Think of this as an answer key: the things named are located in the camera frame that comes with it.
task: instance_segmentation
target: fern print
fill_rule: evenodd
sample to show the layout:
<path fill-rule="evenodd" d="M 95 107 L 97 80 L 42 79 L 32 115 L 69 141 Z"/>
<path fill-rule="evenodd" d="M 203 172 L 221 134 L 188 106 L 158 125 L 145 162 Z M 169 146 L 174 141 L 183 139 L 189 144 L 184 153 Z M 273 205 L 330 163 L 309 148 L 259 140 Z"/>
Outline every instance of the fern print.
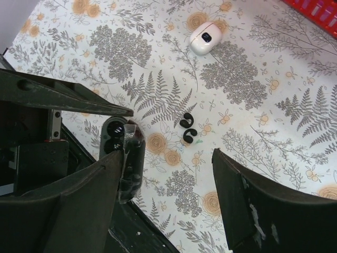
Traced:
<path fill-rule="evenodd" d="M 156 227 L 163 233 L 165 234 L 165 236 L 169 239 L 175 232 L 175 229 L 170 231 L 170 232 L 166 232 L 166 229 L 170 223 L 170 219 L 171 219 L 171 215 L 168 215 L 168 218 L 166 220 L 164 220 L 163 222 L 159 222 L 158 217 L 159 217 L 159 212 L 156 206 L 156 203 L 154 202 L 154 199 L 152 198 L 152 209 L 150 212 L 150 215 L 148 216 L 149 219 L 152 221 L 153 224 L 156 225 Z"/>
<path fill-rule="evenodd" d="M 292 8 L 282 12 L 273 24 L 267 15 L 258 15 L 250 30 L 249 38 L 261 43 L 266 51 L 291 50 L 294 59 L 315 59 L 322 53 L 337 56 L 337 42 L 318 27 L 309 28 L 305 18 Z M 310 61 L 310 74 L 337 75 L 337 62 Z"/>
<path fill-rule="evenodd" d="M 56 69 L 57 44 L 54 42 L 46 43 L 39 40 L 33 41 L 31 47 L 31 55 L 36 55 L 36 61 L 31 64 L 31 68 L 27 70 L 28 74 L 33 75 L 51 75 L 53 78 Z"/>
<path fill-rule="evenodd" d="M 156 81 L 153 79 L 152 72 L 150 72 L 146 84 L 144 82 L 144 74 L 142 74 L 138 82 L 134 79 L 132 82 L 129 81 L 124 84 L 122 88 L 127 92 L 130 101 L 135 101 L 137 112 L 145 111 L 142 120 L 149 116 L 153 117 L 152 125 L 160 121 L 173 121 L 174 127 L 176 127 L 183 114 L 192 112 L 197 105 L 197 103 L 189 105 L 192 89 L 187 96 L 180 97 L 181 91 L 174 77 L 172 88 L 169 91 L 161 70 Z"/>
<path fill-rule="evenodd" d="M 305 187 L 302 186 L 305 181 L 303 181 L 303 176 L 299 173 L 297 164 L 290 162 L 288 168 L 286 167 L 286 164 L 284 164 L 282 165 L 282 169 L 283 173 L 290 177 L 289 180 L 297 191 L 305 189 Z"/>
<path fill-rule="evenodd" d="M 310 96 L 310 89 L 307 89 L 301 102 L 296 95 L 290 100 L 286 98 L 276 104 L 285 112 L 285 116 L 290 117 L 290 123 L 299 121 L 297 131 L 302 129 L 302 136 L 308 137 L 312 134 L 320 135 L 316 137 L 310 147 L 320 143 L 328 142 L 325 147 L 325 154 L 336 151 L 337 146 L 337 85 L 332 89 L 329 98 L 323 92 L 323 87 L 319 87 L 315 100 Z"/>
<path fill-rule="evenodd" d="M 133 198 L 132 201 L 141 209 L 143 213 L 147 213 L 146 204 L 142 196 L 142 189 L 139 190 L 138 194 Z"/>
<path fill-rule="evenodd" d="M 197 223 L 195 225 L 190 221 L 179 221 L 177 223 L 180 229 L 185 231 L 188 240 L 198 243 L 199 252 L 209 252 L 209 253 L 226 253 L 225 248 L 222 245 L 216 245 L 212 234 L 209 231 L 200 231 L 196 229 Z"/>
<path fill-rule="evenodd" d="M 259 136 L 259 140 L 256 142 L 252 136 L 241 135 L 229 129 L 227 133 L 222 137 L 223 143 L 230 152 L 234 152 L 234 159 L 246 167 L 250 167 L 253 170 L 258 169 L 261 175 L 268 177 L 274 181 L 278 181 L 280 178 L 281 168 L 286 171 L 288 167 L 287 161 L 289 156 L 307 163 L 312 164 L 326 164 L 328 158 L 324 153 L 306 153 L 307 148 L 304 146 L 293 147 L 293 141 L 287 139 L 285 141 L 275 140 L 274 137 L 278 134 L 278 131 L 261 131 L 252 128 L 253 131 Z M 271 154 L 274 150 L 279 152 L 279 156 L 283 158 L 284 162 L 277 162 L 276 157 Z M 294 169 L 288 169 L 287 175 L 296 180 L 299 180 L 301 174 L 297 171 L 292 172 Z"/>
<path fill-rule="evenodd" d="M 78 49 L 77 41 L 75 38 L 69 37 L 67 31 L 62 31 L 60 34 L 58 33 L 58 29 L 53 28 L 49 29 L 48 34 L 53 38 L 54 41 L 57 41 L 64 50 L 68 51 L 72 48 L 75 52 Z"/>

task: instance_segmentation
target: floral wallpaper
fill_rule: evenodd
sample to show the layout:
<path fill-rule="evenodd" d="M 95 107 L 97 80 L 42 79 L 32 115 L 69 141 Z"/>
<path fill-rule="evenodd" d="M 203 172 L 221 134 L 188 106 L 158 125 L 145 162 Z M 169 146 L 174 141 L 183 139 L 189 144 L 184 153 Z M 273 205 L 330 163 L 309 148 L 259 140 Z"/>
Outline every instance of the floral wallpaper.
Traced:
<path fill-rule="evenodd" d="M 199 57 L 187 42 L 206 21 L 223 41 Z M 132 108 L 147 138 L 134 202 L 180 252 L 206 253 L 229 252 L 214 148 L 337 200 L 336 56 L 335 39 L 279 0 L 41 0 L 5 54 L 17 71 Z M 179 126 L 185 112 L 192 144 Z M 63 112 L 95 158 L 105 120 Z"/>

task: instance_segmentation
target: black earbud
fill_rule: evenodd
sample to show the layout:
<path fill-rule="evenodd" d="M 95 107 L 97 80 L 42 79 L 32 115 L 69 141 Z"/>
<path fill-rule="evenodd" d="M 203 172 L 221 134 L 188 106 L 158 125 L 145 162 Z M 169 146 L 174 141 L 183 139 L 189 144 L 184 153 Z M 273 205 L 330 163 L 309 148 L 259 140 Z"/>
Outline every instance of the black earbud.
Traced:
<path fill-rule="evenodd" d="M 196 136 L 198 134 L 198 132 L 195 129 L 193 129 L 193 128 L 187 129 L 184 132 L 183 140 L 185 142 L 191 144 L 193 142 L 193 138 L 191 136 L 187 136 L 188 133 L 190 133 L 192 136 Z"/>
<path fill-rule="evenodd" d="M 179 122 L 179 124 L 180 124 L 183 128 L 190 128 L 190 127 L 193 125 L 193 123 L 194 123 L 194 118 L 193 118 L 193 116 L 192 116 L 190 113 L 188 113 L 188 112 L 184 113 L 184 120 L 181 120 L 181 121 Z"/>

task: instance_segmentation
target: gray leaf print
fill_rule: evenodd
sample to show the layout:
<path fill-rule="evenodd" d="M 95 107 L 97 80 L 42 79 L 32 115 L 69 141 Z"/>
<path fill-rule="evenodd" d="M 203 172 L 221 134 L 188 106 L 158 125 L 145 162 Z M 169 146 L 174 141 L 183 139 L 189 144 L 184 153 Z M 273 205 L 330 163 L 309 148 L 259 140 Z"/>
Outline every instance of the gray leaf print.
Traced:
<path fill-rule="evenodd" d="M 249 38 L 262 44 L 266 51 L 291 50 L 295 59 L 314 59 L 323 52 L 337 56 L 337 42 L 318 27 L 307 31 L 305 19 L 297 11 L 289 8 L 283 11 L 276 25 L 266 15 L 256 16 Z M 337 75 L 337 62 L 322 63 L 319 60 L 308 63 L 312 75 Z"/>
<path fill-rule="evenodd" d="M 210 232 L 202 232 L 198 235 L 196 227 L 190 221 L 179 221 L 177 223 L 180 229 L 184 230 L 188 240 L 198 243 L 199 252 L 210 252 L 210 253 L 225 253 L 225 249 L 222 245 L 216 245 Z"/>
<path fill-rule="evenodd" d="M 197 217 L 202 212 L 199 207 L 199 195 L 193 192 L 195 186 L 194 176 L 186 170 L 172 172 L 172 177 L 166 181 L 167 196 L 176 196 L 175 204 L 179 212 L 185 215 L 191 213 L 192 217 Z"/>
<path fill-rule="evenodd" d="M 181 7 L 184 7 L 186 4 L 192 4 L 194 0 L 168 0 L 170 3 L 170 8 L 167 10 L 167 13 L 170 15 L 176 11 L 179 11 Z"/>
<path fill-rule="evenodd" d="M 154 116 L 151 124 L 156 124 L 160 121 L 174 121 L 174 127 L 177 126 L 179 120 L 185 112 L 191 112 L 197 103 L 188 106 L 192 95 L 192 89 L 184 98 L 180 97 L 179 86 L 173 78 L 171 91 L 167 89 L 162 71 L 160 70 L 156 82 L 150 72 L 147 83 L 144 83 L 144 74 L 141 75 L 138 83 L 136 79 L 122 86 L 123 90 L 130 96 L 131 102 L 136 99 L 135 106 L 139 104 L 137 111 L 147 109 L 142 119 Z"/>
<path fill-rule="evenodd" d="M 180 71 L 190 75 L 190 77 L 195 80 L 196 91 L 198 91 L 198 79 L 197 79 L 196 72 L 199 70 L 199 67 L 198 67 L 199 61 L 195 55 L 190 56 L 190 52 L 191 52 L 190 47 L 186 46 L 184 50 L 181 49 L 180 43 L 177 40 L 177 38 L 176 37 L 172 38 L 168 34 L 163 35 L 163 42 L 169 43 L 170 45 L 173 46 L 171 49 L 171 52 L 178 54 L 176 58 L 177 62 L 182 61 L 183 63 L 187 65 L 187 67 L 183 68 Z"/>
<path fill-rule="evenodd" d="M 267 98 L 266 86 L 254 80 L 257 68 L 247 61 L 245 50 L 230 41 L 220 43 L 210 53 L 216 60 L 205 64 L 201 79 L 207 89 L 222 88 L 232 104 L 245 102 L 246 110 L 259 108 Z"/>
<path fill-rule="evenodd" d="M 151 6 L 154 4 L 154 3 L 157 3 L 159 4 L 159 2 L 157 2 L 156 0 L 152 0 L 150 3 L 146 3 L 146 2 L 136 2 L 136 3 L 133 3 L 132 4 L 132 12 L 133 13 L 136 13 L 136 12 L 147 12 L 148 10 L 152 10 Z"/>
<path fill-rule="evenodd" d="M 76 52 L 78 49 L 77 41 L 75 41 L 75 38 L 69 37 L 67 31 L 62 31 L 59 33 L 56 28 L 53 28 L 49 29 L 48 33 L 52 36 L 54 41 L 58 41 L 60 47 L 62 47 L 64 50 L 68 51 L 70 48 L 72 48 Z"/>
<path fill-rule="evenodd" d="M 132 76 L 133 64 L 144 68 L 150 59 L 152 46 L 143 35 L 130 34 L 123 28 L 113 33 L 107 26 L 99 26 L 91 35 L 90 46 L 96 46 L 99 60 L 109 62 L 109 77 L 119 82 Z"/>
<path fill-rule="evenodd" d="M 223 143 L 229 151 L 235 152 L 235 159 L 244 164 L 246 167 L 257 168 L 260 174 L 278 181 L 280 175 L 279 163 L 275 161 L 270 154 L 272 151 L 277 150 L 285 161 L 288 160 L 289 155 L 293 155 L 303 162 L 311 164 L 326 164 L 328 158 L 324 153 L 307 154 L 307 148 L 304 146 L 293 147 L 293 141 L 287 139 L 286 141 L 279 141 L 273 139 L 278 134 L 278 131 L 260 131 L 253 129 L 254 132 L 260 137 L 258 142 L 249 135 L 241 135 L 230 128 L 227 133 L 222 137 Z M 286 167 L 286 162 L 281 164 L 282 168 Z"/>
<path fill-rule="evenodd" d="M 101 145 L 101 134 L 100 130 L 96 125 L 91 125 L 91 122 L 88 120 L 84 121 L 84 131 L 88 134 L 91 135 L 91 146 L 93 148 L 99 149 Z"/>
<path fill-rule="evenodd" d="M 305 187 L 302 186 L 305 181 L 303 181 L 303 176 L 299 173 L 299 167 L 297 164 L 290 162 L 288 168 L 284 164 L 282 165 L 282 169 L 283 173 L 290 177 L 290 182 L 293 186 L 295 186 L 296 190 L 305 189 Z"/>
<path fill-rule="evenodd" d="M 140 33 L 147 33 L 154 35 L 155 29 L 151 23 L 146 22 L 145 24 L 141 23 L 143 20 L 143 14 L 141 13 L 131 13 L 129 9 L 120 9 L 117 11 L 115 16 L 121 17 L 121 23 L 123 26 L 126 26 L 129 29 L 136 27 L 137 31 Z"/>
<path fill-rule="evenodd" d="M 306 126 L 302 134 L 303 137 L 323 132 L 311 143 L 310 147 L 329 142 L 325 153 L 330 154 L 337 151 L 337 85 L 332 89 L 329 103 L 321 86 L 317 91 L 315 101 L 311 100 L 310 89 L 307 89 L 301 102 L 294 95 L 292 100 L 286 98 L 276 106 L 285 111 L 285 116 L 290 117 L 291 124 L 300 120 L 297 131 Z"/>
<path fill-rule="evenodd" d="M 48 9 L 51 10 L 51 12 L 57 12 L 58 11 L 58 8 L 62 7 L 63 9 L 67 9 L 65 7 L 66 3 L 69 2 L 69 0 L 62 0 L 63 4 L 60 4 L 58 1 L 56 0 L 47 0 L 45 3 L 44 3 L 44 6 Z"/>
<path fill-rule="evenodd" d="M 46 43 L 39 40 L 33 41 L 33 47 L 31 47 L 31 54 L 37 55 L 36 61 L 32 63 L 32 68 L 28 69 L 29 74 L 34 75 L 52 75 L 54 76 L 54 70 L 56 67 L 55 56 L 57 54 L 57 44 L 54 42 Z"/>
<path fill-rule="evenodd" d="M 13 54 L 14 59 L 20 63 L 25 62 L 26 64 L 28 64 L 31 61 L 28 53 L 22 49 L 22 46 L 20 44 L 15 45 L 15 47 L 10 47 L 8 49 L 8 52 Z"/>
<path fill-rule="evenodd" d="M 72 66 L 78 73 L 84 76 L 82 81 L 91 82 L 90 86 L 97 86 L 100 84 L 115 84 L 108 82 L 101 71 L 98 72 L 98 75 L 95 75 L 92 67 L 87 67 L 85 64 L 80 64 L 78 59 L 72 59 Z"/>

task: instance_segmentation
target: black plastic part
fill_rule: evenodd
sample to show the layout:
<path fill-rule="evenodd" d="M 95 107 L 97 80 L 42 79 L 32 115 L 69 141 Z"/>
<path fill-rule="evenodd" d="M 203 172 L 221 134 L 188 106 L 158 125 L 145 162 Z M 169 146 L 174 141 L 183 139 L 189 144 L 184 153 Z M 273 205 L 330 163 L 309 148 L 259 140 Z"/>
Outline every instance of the black plastic part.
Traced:
<path fill-rule="evenodd" d="M 219 149 L 213 173 L 234 253 L 337 252 L 337 201 L 302 193 L 240 165 Z"/>
<path fill-rule="evenodd" d="M 27 107 L 132 116 L 133 111 L 114 105 L 78 83 L 0 69 L 0 101 Z"/>
<path fill-rule="evenodd" d="M 18 146 L 14 190 L 38 188 L 67 176 L 68 149 L 67 141 Z"/>
<path fill-rule="evenodd" d="M 69 162 L 73 160 L 72 164 L 75 164 L 77 170 L 96 161 L 64 125 L 61 136 L 69 142 L 70 151 L 77 156 L 76 159 L 69 157 Z M 121 205 L 116 201 L 104 253 L 139 252 L 179 253 L 137 205 L 132 201 Z"/>
<path fill-rule="evenodd" d="M 0 245 L 6 253 L 103 252 L 121 166 L 113 152 L 68 177 L 0 198 Z"/>
<path fill-rule="evenodd" d="M 132 200 L 143 181 L 145 137 L 136 123 L 121 117 L 107 119 L 101 132 L 100 157 L 114 150 L 123 150 L 123 168 L 118 186 L 121 204 Z"/>

